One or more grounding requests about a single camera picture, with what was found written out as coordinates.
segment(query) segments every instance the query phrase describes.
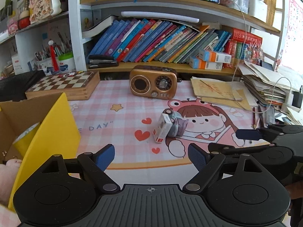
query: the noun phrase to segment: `charging cable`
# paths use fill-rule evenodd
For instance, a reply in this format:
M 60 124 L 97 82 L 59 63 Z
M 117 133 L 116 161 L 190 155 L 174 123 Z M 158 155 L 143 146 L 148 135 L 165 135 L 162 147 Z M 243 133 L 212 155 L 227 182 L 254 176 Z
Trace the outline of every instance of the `charging cable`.
M 243 20 L 244 20 L 244 24 L 245 24 L 245 39 L 244 39 L 243 47 L 242 47 L 241 53 L 240 53 L 240 58 L 241 58 L 242 54 L 244 53 L 244 52 L 243 52 L 243 50 L 244 50 L 244 45 L 245 45 L 246 39 L 247 39 L 247 28 L 246 28 L 247 25 L 246 25 L 246 20 L 245 20 L 244 13 L 242 12 L 242 10 L 241 10 L 241 8 L 239 7 L 239 5 L 238 5 L 237 3 L 235 3 L 234 1 L 232 1 L 232 0 L 230 0 L 230 1 L 231 1 L 232 3 L 234 3 L 234 4 L 238 7 L 238 9 L 240 10 L 240 12 L 242 13 Z M 240 64 L 240 59 L 239 59 L 238 62 L 237 62 L 237 66 L 236 66 L 236 68 L 235 68 L 235 70 L 234 70 L 234 74 L 233 74 L 233 76 L 232 76 L 231 82 L 234 82 L 234 76 L 235 76 L 235 74 L 236 74 L 236 72 L 237 72 L 237 69 L 238 69 L 239 64 Z M 273 88 L 273 90 L 272 90 L 272 97 L 271 97 L 270 104 L 269 104 L 268 108 L 267 108 L 265 111 L 263 111 L 263 112 L 254 112 L 254 111 L 252 111 L 252 110 L 249 110 L 249 109 L 244 108 L 244 107 L 236 100 L 236 98 L 234 97 L 233 91 L 231 92 L 231 94 L 232 94 L 232 96 L 233 96 L 233 98 L 234 98 L 234 101 L 236 101 L 236 103 L 237 103 L 242 109 L 244 109 L 244 110 L 246 110 L 246 111 L 249 111 L 249 112 L 251 112 L 251 113 L 255 113 L 255 114 L 256 114 L 256 113 L 257 113 L 257 114 L 258 114 L 258 113 L 259 113 L 259 114 L 264 114 L 264 113 L 266 113 L 266 112 L 270 109 L 270 107 L 272 106 L 273 97 L 274 97 L 274 93 L 275 93 L 275 87 L 277 86 L 278 82 L 279 82 L 281 79 L 283 79 L 283 78 L 287 79 L 287 80 L 289 81 L 289 83 L 290 83 L 290 91 L 289 91 L 289 94 L 286 95 L 285 100 L 287 101 L 288 97 L 290 96 L 290 94 L 291 94 L 291 88 L 292 88 L 292 87 L 291 87 L 291 82 L 290 82 L 290 80 L 289 80 L 287 77 L 281 77 L 281 78 L 279 78 L 279 79 L 277 80 L 277 82 L 275 83 L 274 88 Z

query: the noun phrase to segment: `purple book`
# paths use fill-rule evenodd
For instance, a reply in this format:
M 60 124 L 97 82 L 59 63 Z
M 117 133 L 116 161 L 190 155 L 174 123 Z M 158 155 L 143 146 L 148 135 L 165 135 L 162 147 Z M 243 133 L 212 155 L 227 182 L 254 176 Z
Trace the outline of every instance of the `purple book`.
M 115 51 L 118 49 L 118 46 L 121 42 L 121 39 L 125 36 L 125 34 L 132 28 L 134 24 L 137 23 L 136 19 L 132 19 L 132 21 L 128 24 L 128 26 L 123 30 L 123 32 L 117 37 L 117 39 L 113 42 L 113 44 L 110 46 L 110 48 L 107 50 L 105 55 L 110 56 L 115 53 Z

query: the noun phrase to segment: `red heart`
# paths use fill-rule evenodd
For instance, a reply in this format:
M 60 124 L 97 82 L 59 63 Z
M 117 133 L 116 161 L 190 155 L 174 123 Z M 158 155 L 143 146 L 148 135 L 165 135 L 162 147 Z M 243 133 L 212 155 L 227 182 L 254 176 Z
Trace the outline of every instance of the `red heart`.
M 154 153 L 154 154 L 158 154 L 160 152 L 160 148 L 152 148 L 151 151 Z
M 144 133 L 142 133 L 142 130 L 136 130 L 134 133 L 134 136 L 137 138 L 138 141 L 148 139 L 150 135 L 151 134 L 149 131 L 145 131 Z
M 150 125 L 152 123 L 152 119 L 151 118 L 146 118 L 145 120 L 141 120 L 141 122 L 143 124 Z

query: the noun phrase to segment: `white box with red logo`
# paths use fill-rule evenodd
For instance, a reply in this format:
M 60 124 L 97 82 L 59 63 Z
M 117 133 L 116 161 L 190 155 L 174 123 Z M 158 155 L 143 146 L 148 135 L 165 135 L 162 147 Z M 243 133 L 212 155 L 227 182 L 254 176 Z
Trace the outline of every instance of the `white box with red logo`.
M 158 121 L 158 126 L 153 131 L 155 141 L 161 143 L 166 138 L 171 127 L 172 122 L 169 118 L 169 115 L 166 113 L 161 114 L 160 119 Z

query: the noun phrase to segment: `grey ribbed panel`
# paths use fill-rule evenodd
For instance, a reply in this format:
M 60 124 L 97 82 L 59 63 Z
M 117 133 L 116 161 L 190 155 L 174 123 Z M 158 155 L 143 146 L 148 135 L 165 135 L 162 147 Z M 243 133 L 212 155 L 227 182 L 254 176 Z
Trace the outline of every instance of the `grey ribbed panel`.
M 236 227 L 214 215 L 201 197 L 181 192 L 176 185 L 126 185 L 103 196 L 96 208 L 64 227 Z M 20 227 L 32 227 L 23 224 Z M 284 227 L 275 223 L 270 227 Z

